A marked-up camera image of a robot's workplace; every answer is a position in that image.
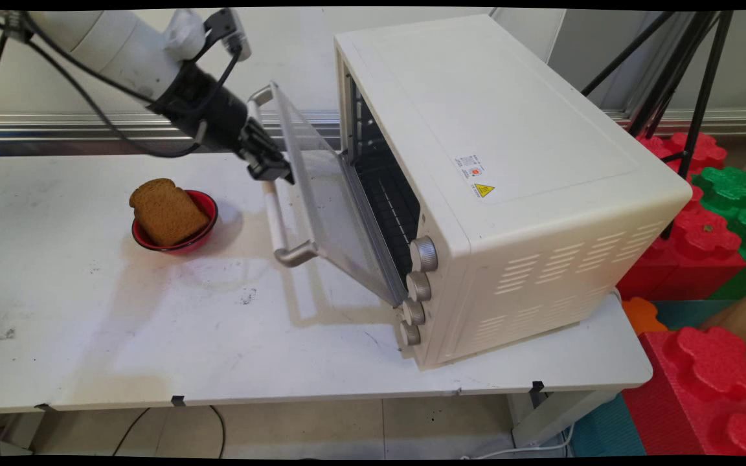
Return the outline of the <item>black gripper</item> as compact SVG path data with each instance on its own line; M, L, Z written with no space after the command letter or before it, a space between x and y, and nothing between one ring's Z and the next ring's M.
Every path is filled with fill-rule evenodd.
M237 61L230 61L219 78L202 71L195 62L181 65L175 80L155 100L152 109L194 142L184 150L152 151L152 155L183 157L202 146L231 151L249 163L247 172L252 179L282 179L295 185L292 168L273 139L257 120L249 117L246 104L225 88L236 64Z

